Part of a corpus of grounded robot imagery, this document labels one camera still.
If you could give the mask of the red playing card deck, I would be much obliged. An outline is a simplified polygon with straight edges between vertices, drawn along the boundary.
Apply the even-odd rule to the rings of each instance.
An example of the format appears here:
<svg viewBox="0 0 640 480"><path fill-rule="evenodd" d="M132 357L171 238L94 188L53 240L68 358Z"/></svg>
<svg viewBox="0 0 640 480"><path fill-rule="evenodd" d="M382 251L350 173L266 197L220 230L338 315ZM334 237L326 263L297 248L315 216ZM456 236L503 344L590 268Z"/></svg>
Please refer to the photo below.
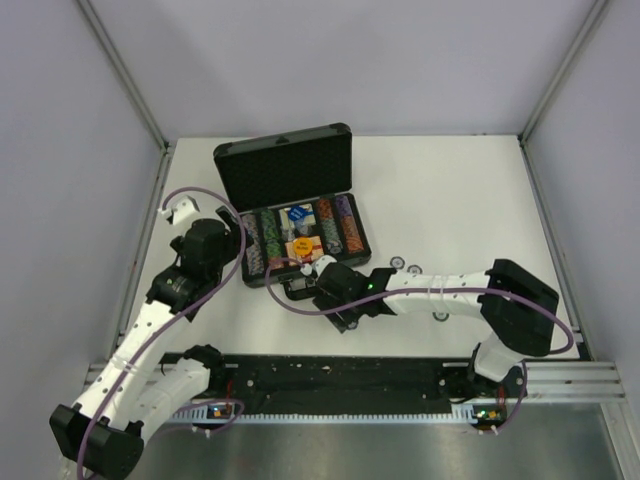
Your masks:
<svg viewBox="0 0 640 480"><path fill-rule="evenodd" d="M300 263L313 263L324 256L320 236L297 237L285 243L287 257Z"/></svg>

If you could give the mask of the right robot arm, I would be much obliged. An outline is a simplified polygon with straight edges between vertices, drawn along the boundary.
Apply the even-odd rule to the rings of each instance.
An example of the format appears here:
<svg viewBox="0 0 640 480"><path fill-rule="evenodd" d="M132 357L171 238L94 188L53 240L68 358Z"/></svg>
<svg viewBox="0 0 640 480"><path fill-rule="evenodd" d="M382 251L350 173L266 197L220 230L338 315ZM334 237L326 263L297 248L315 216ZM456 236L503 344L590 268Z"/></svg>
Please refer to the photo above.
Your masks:
<svg viewBox="0 0 640 480"><path fill-rule="evenodd" d="M513 366L552 353L553 321L559 296L511 260L498 259L485 271L426 275L392 267L368 276L325 255L307 272L319 294L316 307L342 332L361 317L427 313L468 317L490 328L467 368L467 384L487 396L498 389Z"/></svg>

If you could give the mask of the blue small blind button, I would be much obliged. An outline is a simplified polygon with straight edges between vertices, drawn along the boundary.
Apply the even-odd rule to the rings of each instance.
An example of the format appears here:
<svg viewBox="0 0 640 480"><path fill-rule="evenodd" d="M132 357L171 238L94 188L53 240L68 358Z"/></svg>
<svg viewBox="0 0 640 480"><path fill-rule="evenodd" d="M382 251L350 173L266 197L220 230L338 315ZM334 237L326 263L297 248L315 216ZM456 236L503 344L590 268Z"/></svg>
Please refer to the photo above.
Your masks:
<svg viewBox="0 0 640 480"><path fill-rule="evenodd" d="M294 205L287 211L288 219L294 223L304 222L308 215L308 210L301 205Z"/></svg>

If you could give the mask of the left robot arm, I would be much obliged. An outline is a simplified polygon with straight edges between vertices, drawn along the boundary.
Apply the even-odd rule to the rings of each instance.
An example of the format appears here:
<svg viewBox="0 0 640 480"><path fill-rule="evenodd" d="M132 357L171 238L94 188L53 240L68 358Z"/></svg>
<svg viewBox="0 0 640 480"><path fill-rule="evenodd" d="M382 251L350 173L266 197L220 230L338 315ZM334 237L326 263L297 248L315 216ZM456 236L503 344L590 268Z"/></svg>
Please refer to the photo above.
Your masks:
<svg viewBox="0 0 640 480"><path fill-rule="evenodd" d="M165 377L148 380L173 340L193 322L213 290L227 280L245 242L240 222L220 207L198 219L170 246L175 260L152 280L124 340L93 383L70 406L59 405L49 424L61 454L79 476L125 479L145 444L187 401L226 387L221 353L210 345L184 352Z"/></svg>

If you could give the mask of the orange big blind button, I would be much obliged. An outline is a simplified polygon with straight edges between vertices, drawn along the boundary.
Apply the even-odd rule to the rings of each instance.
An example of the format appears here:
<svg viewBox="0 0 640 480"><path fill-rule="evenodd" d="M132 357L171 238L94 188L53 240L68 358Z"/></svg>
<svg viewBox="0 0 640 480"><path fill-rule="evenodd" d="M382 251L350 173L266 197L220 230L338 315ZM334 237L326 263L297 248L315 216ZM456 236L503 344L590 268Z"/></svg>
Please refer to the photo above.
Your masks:
<svg viewBox="0 0 640 480"><path fill-rule="evenodd" d="M313 251L313 247L313 241L309 237L299 237L293 241L293 250L296 255L310 255Z"/></svg>

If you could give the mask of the black poker set case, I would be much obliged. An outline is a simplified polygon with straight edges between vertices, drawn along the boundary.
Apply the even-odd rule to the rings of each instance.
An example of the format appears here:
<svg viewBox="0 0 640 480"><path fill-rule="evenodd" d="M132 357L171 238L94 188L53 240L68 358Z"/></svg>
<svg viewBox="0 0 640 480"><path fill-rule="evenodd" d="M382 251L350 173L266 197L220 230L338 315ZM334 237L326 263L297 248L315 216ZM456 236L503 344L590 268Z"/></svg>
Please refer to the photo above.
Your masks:
<svg viewBox="0 0 640 480"><path fill-rule="evenodd" d="M242 279L246 286L258 288L267 281L283 285L291 300L308 299L315 295L311 279L300 273L301 264L287 257L285 243L297 237L320 236L325 255L351 266L360 266L372 255L365 229L351 192L353 184L352 132L345 123L290 131L249 140L232 141L218 145L213 160L231 204L243 217L253 214L257 220L260 247L264 262L261 275L249 275L246 251L242 261ZM349 198L364 250L350 253L335 205L335 197ZM316 202L328 198L343 244L340 254L327 250L325 235L317 214ZM281 228L279 210L296 204L311 203L316 224L285 231ZM260 213L275 213L284 257L282 269L273 269L267 260Z"/></svg>

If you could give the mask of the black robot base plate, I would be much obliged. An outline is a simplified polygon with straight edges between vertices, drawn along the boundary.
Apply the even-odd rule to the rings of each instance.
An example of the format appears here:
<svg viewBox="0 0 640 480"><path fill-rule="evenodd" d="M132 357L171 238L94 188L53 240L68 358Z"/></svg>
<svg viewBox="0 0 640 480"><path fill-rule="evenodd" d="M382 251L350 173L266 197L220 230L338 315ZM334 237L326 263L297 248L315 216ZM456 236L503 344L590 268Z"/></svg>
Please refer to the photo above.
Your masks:
<svg viewBox="0 0 640 480"><path fill-rule="evenodd" d="M244 412L303 414L445 413L454 401L516 399L520 366L497 383L471 382L458 358L226 354L205 398L235 398Z"/></svg>

